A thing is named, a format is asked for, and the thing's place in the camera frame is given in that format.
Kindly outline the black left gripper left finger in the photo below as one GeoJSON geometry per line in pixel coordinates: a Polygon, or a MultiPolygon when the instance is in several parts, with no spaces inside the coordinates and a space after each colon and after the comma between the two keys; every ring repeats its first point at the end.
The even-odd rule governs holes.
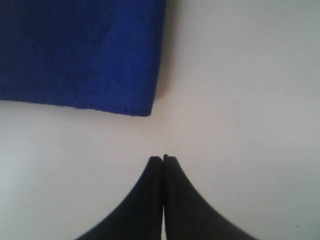
{"type": "Polygon", "coordinates": [[[79,240],[160,240],[163,221],[163,161],[152,156],[124,200],[79,240]]]}

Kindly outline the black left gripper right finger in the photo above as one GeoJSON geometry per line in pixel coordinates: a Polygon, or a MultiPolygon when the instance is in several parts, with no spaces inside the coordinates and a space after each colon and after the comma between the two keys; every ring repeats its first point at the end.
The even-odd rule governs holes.
{"type": "Polygon", "coordinates": [[[163,156],[165,234],[168,240],[254,240],[213,209],[185,175],[178,159],[163,156]]]}

